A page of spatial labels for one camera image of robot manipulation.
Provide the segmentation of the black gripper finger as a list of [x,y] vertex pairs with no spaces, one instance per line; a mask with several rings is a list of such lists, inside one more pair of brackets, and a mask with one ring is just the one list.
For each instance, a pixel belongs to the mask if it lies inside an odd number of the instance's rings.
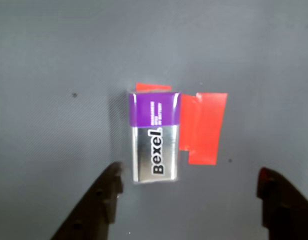
[[122,163],[111,163],[52,236],[53,240],[106,240],[123,193]]
[[256,196],[270,240],[308,240],[308,200],[282,174],[261,168]]

